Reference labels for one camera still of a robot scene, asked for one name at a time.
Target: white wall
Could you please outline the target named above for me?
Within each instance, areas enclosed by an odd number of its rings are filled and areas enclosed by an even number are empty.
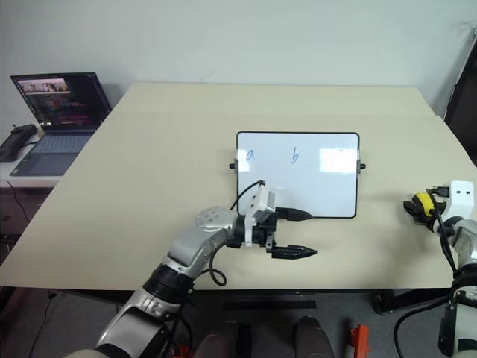
[[[0,0],[0,139],[32,122],[9,75],[416,85],[441,114],[476,0]]]

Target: laptop trackpad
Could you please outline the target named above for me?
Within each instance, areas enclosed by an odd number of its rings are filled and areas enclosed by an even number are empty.
[[[78,154],[41,154],[28,170],[28,175],[61,176],[73,163]]]

